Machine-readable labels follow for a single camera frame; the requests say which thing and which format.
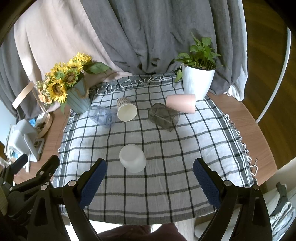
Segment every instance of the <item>wooden table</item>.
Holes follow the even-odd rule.
[[[269,145],[259,126],[242,102],[226,94],[215,96],[208,93],[208,96],[224,114],[229,114],[231,121],[234,122],[235,127],[241,133],[242,143],[247,145],[252,158],[252,164],[258,158],[256,178],[259,185],[263,184],[275,174],[277,167]]]
[[[242,102],[237,101],[233,97],[228,97],[225,94],[215,96],[208,93],[208,95],[225,114],[229,114],[230,119],[235,123],[235,127],[240,131],[243,137],[242,142],[246,143],[247,149],[250,151],[252,163],[258,158],[258,173],[256,178],[259,185],[263,184],[277,171],[277,167],[259,126]],[[67,106],[65,108],[65,115],[61,113],[60,109],[52,113],[53,122],[46,134],[40,161],[31,163],[29,173],[26,173],[25,170],[22,169],[15,177],[16,183],[21,183],[34,177],[37,171],[52,155],[58,154],[57,150],[61,145],[63,129],[67,124],[69,111],[70,108]]]

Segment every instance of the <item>pink cup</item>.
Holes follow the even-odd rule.
[[[195,94],[168,95],[166,105],[184,113],[195,113]]]

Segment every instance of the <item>pothos plant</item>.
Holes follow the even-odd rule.
[[[191,33],[195,45],[190,46],[190,53],[179,53],[177,59],[174,61],[181,62],[195,69],[213,70],[216,68],[215,58],[221,56],[214,52],[210,47],[212,38],[202,38],[201,42]],[[179,81],[183,74],[181,66],[177,72],[175,82]]]

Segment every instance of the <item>blue flower pot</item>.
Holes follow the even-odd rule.
[[[83,114],[91,106],[89,95],[85,96],[84,78],[67,91],[67,104],[77,113]]]

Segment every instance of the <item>blue transparent cup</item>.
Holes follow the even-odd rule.
[[[105,128],[111,128],[117,119],[117,115],[114,111],[98,105],[92,105],[87,112],[87,116],[92,121]]]

